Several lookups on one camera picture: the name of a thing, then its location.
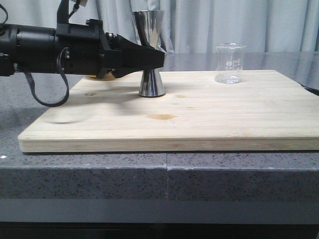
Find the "wood grain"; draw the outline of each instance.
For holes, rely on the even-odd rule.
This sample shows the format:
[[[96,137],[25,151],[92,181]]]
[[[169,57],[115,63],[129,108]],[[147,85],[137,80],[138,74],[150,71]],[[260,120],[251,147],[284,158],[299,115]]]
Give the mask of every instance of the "wood grain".
[[[319,97],[277,71],[161,72],[166,95],[138,96],[141,72],[83,78],[18,139],[24,152],[318,150]]]

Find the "black robotic arm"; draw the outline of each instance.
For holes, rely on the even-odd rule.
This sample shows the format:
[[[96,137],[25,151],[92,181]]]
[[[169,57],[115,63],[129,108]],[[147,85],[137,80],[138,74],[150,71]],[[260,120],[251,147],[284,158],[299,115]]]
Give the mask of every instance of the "black robotic arm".
[[[60,73],[65,79],[65,74],[102,78],[111,72],[119,78],[163,66],[163,52],[137,45],[120,35],[104,33],[101,20],[90,19],[86,25],[71,24],[72,14],[68,11],[69,0],[61,0],[56,29],[0,24],[0,76],[23,71],[29,83],[34,84],[31,72]],[[58,106],[66,100],[43,105]]]

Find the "black motor housing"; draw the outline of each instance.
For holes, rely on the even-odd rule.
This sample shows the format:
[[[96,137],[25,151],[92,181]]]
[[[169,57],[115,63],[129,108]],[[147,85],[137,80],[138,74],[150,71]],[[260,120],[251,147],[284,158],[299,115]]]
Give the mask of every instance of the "black motor housing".
[[[98,75],[101,44],[95,39],[58,37],[54,28],[5,24],[0,36],[0,75],[14,73],[13,64],[30,72],[57,73],[56,58],[69,47],[61,65],[65,74]]]

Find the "metal jigger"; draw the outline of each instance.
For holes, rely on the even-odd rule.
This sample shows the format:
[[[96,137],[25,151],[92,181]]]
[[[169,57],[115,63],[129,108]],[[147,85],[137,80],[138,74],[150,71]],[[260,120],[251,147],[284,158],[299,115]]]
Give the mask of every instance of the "metal jigger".
[[[134,11],[132,12],[136,34],[142,46],[157,48],[161,21],[164,11]],[[157,97],[165,94],[165,89],[158,69],[144,70],[139,95]]]

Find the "glass beaker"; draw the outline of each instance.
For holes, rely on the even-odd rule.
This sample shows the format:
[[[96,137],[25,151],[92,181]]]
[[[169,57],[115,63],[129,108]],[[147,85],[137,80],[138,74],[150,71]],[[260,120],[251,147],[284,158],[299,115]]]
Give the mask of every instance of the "glass beaker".
[[[222,43],[216,46],[218,52],[218,71],[215,81],[235,84],[242,81],[244,51],[246,45],[240,43]]]

